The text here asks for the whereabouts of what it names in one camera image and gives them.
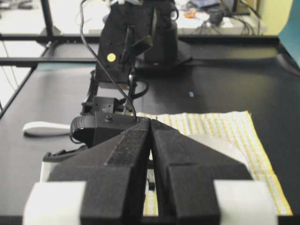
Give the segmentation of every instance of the blue object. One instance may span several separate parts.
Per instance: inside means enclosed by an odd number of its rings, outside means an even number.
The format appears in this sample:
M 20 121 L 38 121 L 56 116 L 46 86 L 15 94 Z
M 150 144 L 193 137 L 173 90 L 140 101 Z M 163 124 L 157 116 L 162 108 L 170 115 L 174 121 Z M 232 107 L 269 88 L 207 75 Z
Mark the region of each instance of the blue object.
M 289 54 L 300 66 L 300 0 L 294 0 L 290 16 L 279 38 Z

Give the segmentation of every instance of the desk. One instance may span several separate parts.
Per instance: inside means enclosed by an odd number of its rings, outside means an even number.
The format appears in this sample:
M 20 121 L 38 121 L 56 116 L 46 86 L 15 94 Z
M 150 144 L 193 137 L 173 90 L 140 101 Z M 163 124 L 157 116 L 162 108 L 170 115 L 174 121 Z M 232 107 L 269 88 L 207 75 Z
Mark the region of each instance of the desk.
M 79 33 L 79 3 L 81 0 L 61 1 L 49 0 L 53 24 L 65 34 Z M 178 0 L 177 5 L 182 4 L 182 0 Z M 1 11 L 2 18 L 0 19 L 1 33 L 40 33 L 45 23 L 43 21 L 43 14 L 39 0 L 34 0 L 35 8 L 33 10 L 7 10 Z M 84 7 L 85 14 L 85 33 L 100 34 L 104 28 L 102 21 L 103 16 L 109 13 L 108 8 L 104 2 L 99 0 L 90 0 Z M 183 12 L 180 11 L 180 16 L 177 20 L 178 34 L 197 34 L 197 28 L 201 26 L 208 15 L 201 13 L 198 19 L 186 19 Z M 258 30 L 258 18 L 251 13 L 250 16 L 242 16 L 243 20 L 248 22 L 255 32 Z M 233 34 L 240 35 L 244 29 L 241 22 L 226 18 L 217 31 L 210 29 L 209 34 Z M 260 33 L 267 31 L 267 27 L 261 21 Z
M 170 73 L 143 74 L 150 90 L 135 101 L 136 110 L 151 114 L 248 110 L 292 211 L 300 215 L 300 78 L 276 60 L 285 52 L 273 44 L 191 44 L 190 52 L 197 59 L 232 60 L 193 61 Z M 90 55 L 81 44 L 61 44 L 45 56 Z M 241 57 L 247 60 L 233 60 Z M 47 151 L 78 147 L 67 136 L 25 137 L 23 125 L 37 120 L 70 123 L 79 115 L 93 68 L 92 64 L 40 65 L 0 119 L 0 221 L 21 221 Z M 98 93 L 120 97 L 115 90 Z

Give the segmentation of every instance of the white strap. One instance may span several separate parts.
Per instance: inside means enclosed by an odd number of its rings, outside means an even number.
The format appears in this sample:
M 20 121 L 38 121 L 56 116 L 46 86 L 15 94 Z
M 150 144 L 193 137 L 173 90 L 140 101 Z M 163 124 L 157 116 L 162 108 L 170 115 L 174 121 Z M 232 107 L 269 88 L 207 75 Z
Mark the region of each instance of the white strap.
M 66 135 L 70 133 L 70 125 L 35 121 L 26 123 L 23 132 L 36 136 Z

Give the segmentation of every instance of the cloth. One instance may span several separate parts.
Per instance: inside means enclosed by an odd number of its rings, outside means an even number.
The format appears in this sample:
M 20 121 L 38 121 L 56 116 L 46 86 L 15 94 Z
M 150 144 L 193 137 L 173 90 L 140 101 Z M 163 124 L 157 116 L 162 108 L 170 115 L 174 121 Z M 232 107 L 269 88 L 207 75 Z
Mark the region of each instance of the cloth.
M 246 156 L 253 179 L 264 181 L 267 184 L 277 214 L 279 216 L 292 215 L 290 205 L 257 136 L 249 112 L 181 113 L 174 115 L 138 113 L 138 116 L 157 119 L 179 130 L 184 135 L 212 135 L 234 144 Z M 153 192 L 146 195 L 145 216 L 158 215 L 157 200 L 154 195 Z

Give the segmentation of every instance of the orange object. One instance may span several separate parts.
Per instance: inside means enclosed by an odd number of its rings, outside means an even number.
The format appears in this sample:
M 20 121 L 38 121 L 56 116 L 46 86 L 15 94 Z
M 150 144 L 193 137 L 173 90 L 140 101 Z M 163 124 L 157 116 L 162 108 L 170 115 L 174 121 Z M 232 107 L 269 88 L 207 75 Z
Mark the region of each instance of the orange object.
M 184 13 L 184 17 L 187 19 L 195 19 L 195 12 L 194 11 L 188 11 Z

